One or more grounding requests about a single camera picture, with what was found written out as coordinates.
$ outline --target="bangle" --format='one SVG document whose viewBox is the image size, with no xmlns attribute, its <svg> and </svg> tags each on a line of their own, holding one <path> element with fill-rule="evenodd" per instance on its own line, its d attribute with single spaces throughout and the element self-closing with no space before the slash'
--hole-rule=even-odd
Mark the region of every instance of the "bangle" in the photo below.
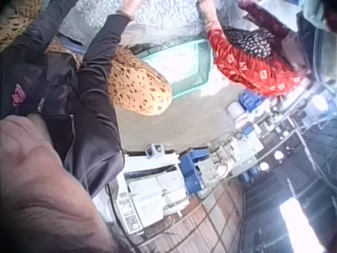
<svg viewBox="0 0 337 253">
<path fill-rule="evenodd" d="M 117 11 L 117 13 L 120 14 L 120 15 L 122 15 L 122 16 L 124 16 L 124 17 L 126 17 L 128 20 L 133 21 L 133 17 L 130 16 L 130 15 L 128 15 L 128 13 L 126 13 L 125 11 L 119 9 Z"/>
</svg>

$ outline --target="red patterned fabric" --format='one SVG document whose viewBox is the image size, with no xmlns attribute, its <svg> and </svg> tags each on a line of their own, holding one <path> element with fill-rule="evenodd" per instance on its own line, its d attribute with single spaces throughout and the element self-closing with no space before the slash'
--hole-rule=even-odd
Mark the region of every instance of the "red patterned fabric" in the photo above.
<svg viewBox="0 0 337 253">
<path fill-rule="evenodd" d="M 302 81 L 276 54 L 271 60 L 246 54 L 228 42 L 220 24 L 209 25 L 207 35 L 215 54 L 214 64 L 231 81 L 266 96 L 286 93 Z"/>
</svg>

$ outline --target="gray floor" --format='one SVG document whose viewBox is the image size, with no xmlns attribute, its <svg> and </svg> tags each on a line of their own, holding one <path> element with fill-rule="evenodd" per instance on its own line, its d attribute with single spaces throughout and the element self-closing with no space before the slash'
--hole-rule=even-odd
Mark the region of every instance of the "gray floor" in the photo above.
<svg viewBox="0 0 337 253">
<path fill-rule="evenodd" d="M 299 8 L 282 0 L 263 1 L 271 13 L 291 29 L 296 29 L 296 15 Z M 238 22 L 237 27 L 251 29 L 247 22 Z M 217 91 L 202 96 L 205 89 Z M 141 116 L 117 109 L 123 149 L 142 151 L 150 143 L 162 143 L 165 149 L 184 151 L 189 147 L 209 144 L 217 137 L 233 130 L 226 107 L 244 87 L 228 81 L 212 80 L 204 89 L 175 99 L 162 115 Z"/>
</svg>

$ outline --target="white machine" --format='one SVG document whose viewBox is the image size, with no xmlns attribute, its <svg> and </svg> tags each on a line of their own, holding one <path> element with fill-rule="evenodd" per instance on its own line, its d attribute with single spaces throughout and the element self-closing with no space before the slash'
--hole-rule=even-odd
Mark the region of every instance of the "white machine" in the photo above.
<svg viewBox="0 0 337 253">
<path fill-rule="evenodd" d="M 147 152 L 143 156 L 125 156 L 123 171 L 114 181 L 118 190 L 113 194 L 114 207 L 125 230 L 129 233 L 142 231 L 144 228 L 162 220 L 164 216 L 173 213 L 180 214 L 190 202 L 183 176 L 179 169 L 179 157 L 176 153 L 165 154 L 162 147 L 161 153 L 157 151 Z M 163 167 L 171 167 L 161 173 L 152 174 L 151 170 Z M 125 179 L 130 172 L 149 172 L 149 176 Z M 94 199 L 98 210 L 103 217 L 109 217 L 105 205 L 110 205 L 106 199 L 98 201 Z"/>
</svg>

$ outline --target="bright light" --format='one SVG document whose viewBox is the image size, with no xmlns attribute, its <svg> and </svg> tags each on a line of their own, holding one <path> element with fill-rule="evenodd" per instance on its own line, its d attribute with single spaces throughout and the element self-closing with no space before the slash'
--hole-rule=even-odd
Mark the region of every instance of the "bright light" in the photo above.
<svg viewBox="0 0 337 253">
<path fill-rule="evenodd" d="M 276 160 L 281 160 L 282 158 L 284 158 L 284 154 L 281 151 L 276 151 L 274 154 L 274 157 Z"/>
<path fill-rule="evenodd" d="M 294 253 L 321 253 L 324 248 L 320 244 L 314 230 L 309 225 L 300 203 L 295 198 L 280 205 L 280 211 L 289 232 Z"/>
<path fill-rule="evenodd" d="M 269 164 L 268 164 L 268 163 L 262 162 L 262 163 L 260 164 L 260 170 L 266 171 L 266 170 L 268 170 L 268 169 L 269 169 Z"/>
<path fill-rule="evenodd" d="M 329 105 L 322 95 L 313 96 L 312 102 L 314 103 L 314 105 L 317 107 L 317 109 L 320 112 L 324 112 L 324 111 L 327 111 L 329 109 Z"/>
</svg>

